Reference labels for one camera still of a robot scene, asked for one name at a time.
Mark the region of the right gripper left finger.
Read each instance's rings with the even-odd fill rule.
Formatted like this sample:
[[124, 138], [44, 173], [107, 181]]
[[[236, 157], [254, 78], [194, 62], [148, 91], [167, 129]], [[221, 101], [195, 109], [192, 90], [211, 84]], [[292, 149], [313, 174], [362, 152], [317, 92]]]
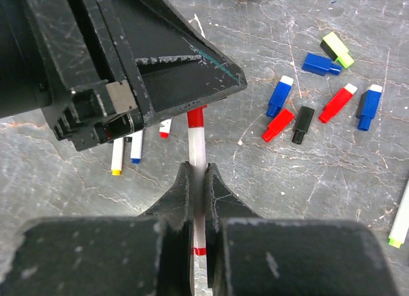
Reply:
[[193, 295], [193, 171], [138, 216], [29, 221], [2, 295]]

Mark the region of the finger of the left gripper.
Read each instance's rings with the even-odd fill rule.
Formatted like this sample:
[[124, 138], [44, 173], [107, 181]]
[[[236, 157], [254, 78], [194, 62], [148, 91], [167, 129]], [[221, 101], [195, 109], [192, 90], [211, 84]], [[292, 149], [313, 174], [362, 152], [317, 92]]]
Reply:
[[108, 73], [133, 89], [134, 128], [222, 100], [247, 87], [244, 71], [201, 36], [168, 0], [81, 0], [106, 39]]

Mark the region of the plain blue marker cap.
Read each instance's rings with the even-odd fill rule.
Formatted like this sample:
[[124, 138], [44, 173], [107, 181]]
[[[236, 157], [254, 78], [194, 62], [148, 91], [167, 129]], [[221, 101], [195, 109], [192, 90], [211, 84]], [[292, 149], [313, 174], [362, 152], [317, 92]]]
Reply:
[[334, 64], [330, 58], [308, 53], [304, 59], [302, 70], [320, 76], [326, 76], [327, 74], [339, 75], [342, 71], [342, 67]]

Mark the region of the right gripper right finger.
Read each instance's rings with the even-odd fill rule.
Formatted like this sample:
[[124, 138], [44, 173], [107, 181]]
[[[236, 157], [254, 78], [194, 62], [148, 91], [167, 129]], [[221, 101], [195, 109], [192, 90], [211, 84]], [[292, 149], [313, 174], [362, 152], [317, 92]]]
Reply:
[[205, 173], [208, 287], [214, 295], [397, 295], [375, 235], [347, 220], [265, 219]]

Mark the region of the yellow cap marker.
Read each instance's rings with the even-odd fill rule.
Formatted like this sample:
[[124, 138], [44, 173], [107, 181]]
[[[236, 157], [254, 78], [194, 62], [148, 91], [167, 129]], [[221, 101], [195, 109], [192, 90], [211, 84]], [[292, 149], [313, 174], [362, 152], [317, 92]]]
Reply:
[[111, 173], [119, 176], [123, 168], [124, 138], [115, 139], [112, 144]]

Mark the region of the black marker cap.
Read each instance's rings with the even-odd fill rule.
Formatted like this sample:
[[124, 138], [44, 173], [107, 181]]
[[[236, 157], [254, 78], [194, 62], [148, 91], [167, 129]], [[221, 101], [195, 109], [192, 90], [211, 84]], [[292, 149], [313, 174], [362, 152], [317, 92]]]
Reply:
[[315, 110], [310, 107], [302, 106], [297, 114], [293, 127], [293, 137], [291, 142], [294, 144], [302, 144], [304, 136], [307, 134]]

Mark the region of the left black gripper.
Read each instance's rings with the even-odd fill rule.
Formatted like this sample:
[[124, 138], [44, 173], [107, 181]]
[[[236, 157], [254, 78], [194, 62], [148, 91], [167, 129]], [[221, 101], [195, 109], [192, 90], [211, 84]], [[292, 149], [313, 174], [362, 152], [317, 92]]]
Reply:
[[83, 151], [144, 127], [112, 0], [1, 0], [1, 116], [39, 109]]

